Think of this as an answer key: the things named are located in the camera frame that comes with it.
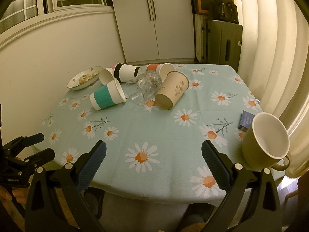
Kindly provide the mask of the person's hand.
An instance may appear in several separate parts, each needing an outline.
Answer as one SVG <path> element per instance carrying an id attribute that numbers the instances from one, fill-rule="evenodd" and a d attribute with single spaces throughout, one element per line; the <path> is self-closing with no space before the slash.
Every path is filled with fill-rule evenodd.
<path id="1" fill-rule="evenodd" d="M 12 194 L 6 188 L 1 186 L 1 203 L 4 206 L 9 206 L 9 202 L 12 201 L 13 197 L 17 203 L 26 204 L 28 199 L 29 188 L 13 188 Z"/>

